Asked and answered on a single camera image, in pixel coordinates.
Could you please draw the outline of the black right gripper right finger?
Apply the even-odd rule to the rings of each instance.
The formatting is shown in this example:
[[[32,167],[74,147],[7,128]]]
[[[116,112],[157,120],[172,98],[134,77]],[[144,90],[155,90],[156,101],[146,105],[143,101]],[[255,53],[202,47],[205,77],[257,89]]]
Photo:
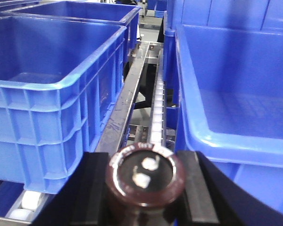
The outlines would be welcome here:
[[[177,226],[283,226],[283,214],[237,186],[200,151],[176,155],[186,172]]]

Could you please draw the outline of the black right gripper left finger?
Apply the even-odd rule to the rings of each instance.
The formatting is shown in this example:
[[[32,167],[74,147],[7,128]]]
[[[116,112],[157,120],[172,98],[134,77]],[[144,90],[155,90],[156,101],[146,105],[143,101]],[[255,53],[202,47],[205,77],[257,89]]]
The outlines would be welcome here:
[[[107,226],[106,166],[108,153],[84,153],[63,188],[32,226]]]

